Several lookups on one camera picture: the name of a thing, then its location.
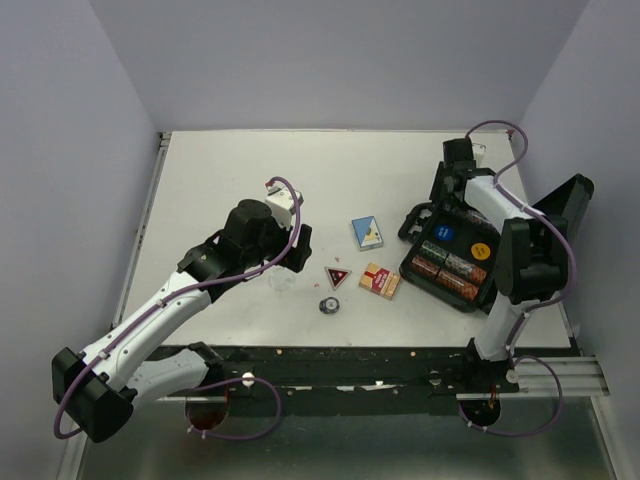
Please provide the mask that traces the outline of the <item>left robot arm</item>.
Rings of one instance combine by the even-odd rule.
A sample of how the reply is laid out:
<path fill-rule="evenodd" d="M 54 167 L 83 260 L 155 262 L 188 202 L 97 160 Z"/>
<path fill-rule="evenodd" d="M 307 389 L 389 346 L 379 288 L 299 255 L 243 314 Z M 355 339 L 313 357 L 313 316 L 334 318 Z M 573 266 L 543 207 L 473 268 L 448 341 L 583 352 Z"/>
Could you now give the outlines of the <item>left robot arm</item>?
<path fill-rule="evenodd" d="M 263 201 L 245 199 L 226 224 L 189 249 L 161 288 L 118 327 L 74 352 L 60 350 L 51 361 L 52 394 L 59 406 L 54 435 L 67 439 L 68 415 L 95 443 L 118 432 L 146 400 L 180 390 L 214 393 L 222 380 L 214 353 L 186 347 L 154 367 L 149 356 L 187 320 L 228 290 L 281 266 L 300 272 L 310 257 L 312 229 L 300 220 L 303 197 L 284 189 Z"/>

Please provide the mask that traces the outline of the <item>yellow big blind button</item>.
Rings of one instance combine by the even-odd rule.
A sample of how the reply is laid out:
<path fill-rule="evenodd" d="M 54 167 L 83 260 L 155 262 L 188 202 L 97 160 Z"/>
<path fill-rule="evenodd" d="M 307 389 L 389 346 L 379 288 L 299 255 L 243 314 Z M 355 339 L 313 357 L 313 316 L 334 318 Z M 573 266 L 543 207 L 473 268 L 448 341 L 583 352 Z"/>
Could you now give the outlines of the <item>yellow big blind button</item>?
<path fill-rule="evenodd" d="M 490 258 L 491 249 L 486 243 L 477 242 L 471 246 L 471 254 L 474 259 L 484 261 Z"/>

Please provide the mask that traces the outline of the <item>blue small blind button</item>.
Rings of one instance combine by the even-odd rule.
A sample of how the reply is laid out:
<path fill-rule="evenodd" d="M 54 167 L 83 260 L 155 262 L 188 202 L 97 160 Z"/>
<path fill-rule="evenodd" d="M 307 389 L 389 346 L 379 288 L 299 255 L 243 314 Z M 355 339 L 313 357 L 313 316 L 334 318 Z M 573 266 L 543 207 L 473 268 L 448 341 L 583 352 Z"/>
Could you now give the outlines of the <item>blue small blind button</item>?
<path fill-rule="evenodd" d="M 451 226 L 440 224 L 436 226 L 434 235 L 439 241 L 449 242 L 454 238 L 455 232 Z"/>

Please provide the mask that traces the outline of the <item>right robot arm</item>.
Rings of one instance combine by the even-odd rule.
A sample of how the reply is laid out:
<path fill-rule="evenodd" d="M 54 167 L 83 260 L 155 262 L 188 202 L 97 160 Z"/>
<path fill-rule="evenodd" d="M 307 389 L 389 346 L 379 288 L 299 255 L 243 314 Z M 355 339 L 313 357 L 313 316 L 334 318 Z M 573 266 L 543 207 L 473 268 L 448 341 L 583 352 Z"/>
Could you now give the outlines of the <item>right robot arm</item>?
<path fill-rule="evenodd" d="M 480 392 L 496 380 L 492 362 L 510 356 L 531 314 L 561 301 L 574 280 L 568 223 L 529 206 L 502 185 L 498 173 L 478 167 L 468 137 L 443 143 L 430 200 L 475 210 L 500 233 L 493 271 L 496 299 L 473 340 L 479 357 L 459 370 L 462 384 Z"/>

